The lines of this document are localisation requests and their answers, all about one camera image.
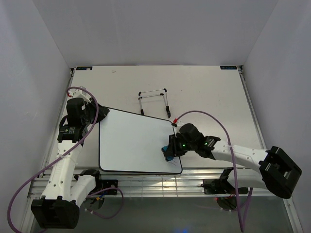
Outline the white whiteboard black frame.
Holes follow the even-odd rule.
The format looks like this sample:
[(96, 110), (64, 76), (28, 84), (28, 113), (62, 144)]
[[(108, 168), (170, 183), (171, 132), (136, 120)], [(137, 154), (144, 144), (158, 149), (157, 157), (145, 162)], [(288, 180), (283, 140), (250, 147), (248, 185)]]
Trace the white whiteboard black frame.
[(181, 160), (161, 151), (174, 134), (167, 119), (109, 109), (99, 123), (99, 167), (106, 172), (181, 174)]

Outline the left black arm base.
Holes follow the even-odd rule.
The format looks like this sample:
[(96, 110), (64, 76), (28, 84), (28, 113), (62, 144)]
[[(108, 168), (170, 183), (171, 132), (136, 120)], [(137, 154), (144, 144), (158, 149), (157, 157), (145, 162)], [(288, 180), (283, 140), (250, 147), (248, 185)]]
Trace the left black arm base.
[(101, 173), (96, 169), (83, 170), (79, 175), (74, 175), (76, 180), (73, 188), (84, 189), (86, 191), (86, 197), (93, 195), (116, 195), (118, 187), (118, 180), (102, 179)]

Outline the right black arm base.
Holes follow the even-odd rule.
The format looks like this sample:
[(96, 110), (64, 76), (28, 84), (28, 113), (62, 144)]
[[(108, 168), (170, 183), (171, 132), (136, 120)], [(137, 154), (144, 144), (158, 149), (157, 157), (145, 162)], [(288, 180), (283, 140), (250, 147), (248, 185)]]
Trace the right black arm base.
[(200, 186), (205, 194), (236, 194), (235, 187), (228, 182), (229, 175), (233, 175), (232, 167), (224, 169), (217, 179), (204, 179)]

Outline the blue whiteboard eraser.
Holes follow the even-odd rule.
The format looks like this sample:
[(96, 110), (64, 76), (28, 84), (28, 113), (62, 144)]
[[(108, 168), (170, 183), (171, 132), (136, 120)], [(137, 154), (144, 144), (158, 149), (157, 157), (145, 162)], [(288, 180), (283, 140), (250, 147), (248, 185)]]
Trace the blue whiteboard eraser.
[(173, 149), (172, 149), (172, 146), (170, 145), (167, 145), (167, 146), (164, 146), (162, 149), (161, 149), (164, 157), (165, 157), (165, 160), (168, 162), (168, 161), (172, 161), (174, 159), (174, 152), (173, 152)]

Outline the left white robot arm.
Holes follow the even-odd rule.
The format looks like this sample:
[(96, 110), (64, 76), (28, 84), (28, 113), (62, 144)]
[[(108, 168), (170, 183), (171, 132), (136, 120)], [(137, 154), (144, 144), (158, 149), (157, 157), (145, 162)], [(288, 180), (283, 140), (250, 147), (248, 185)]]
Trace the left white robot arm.
[(74, 229), (80, 216), (80, 206), (91, 192), (103, 189), (98, 170), (89, 169), (76, 176), (72, 184), (77, 159), (83, 149), (88, 126), (102, 121), (110, 110), (96, 105), (94, 99), (82, 97), (67, 101), (66, 115), (59, 124), (57, 162), (52, 166), (48, 184), (40, 199), (33, 200), (31, 211), (43, 229)]

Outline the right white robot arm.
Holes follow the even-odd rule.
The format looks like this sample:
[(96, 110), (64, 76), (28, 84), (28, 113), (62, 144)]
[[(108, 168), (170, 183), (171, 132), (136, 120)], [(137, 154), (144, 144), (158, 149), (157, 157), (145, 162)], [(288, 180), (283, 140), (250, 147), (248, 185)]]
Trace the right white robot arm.
[(269, 150), (231, 146), (215, 136), (205, 136), (193, 124), (185, 124), (162, 153), (166, 161), (193, 151), (202, 158), (232, 162), (241, 169), (225, 168), (218, 179), (203, 184), (209, 194), (247, 194), (251, 188), (267, 189), (283, 199), (289, 199), (302, 175), (301, 168), (280, 147)]

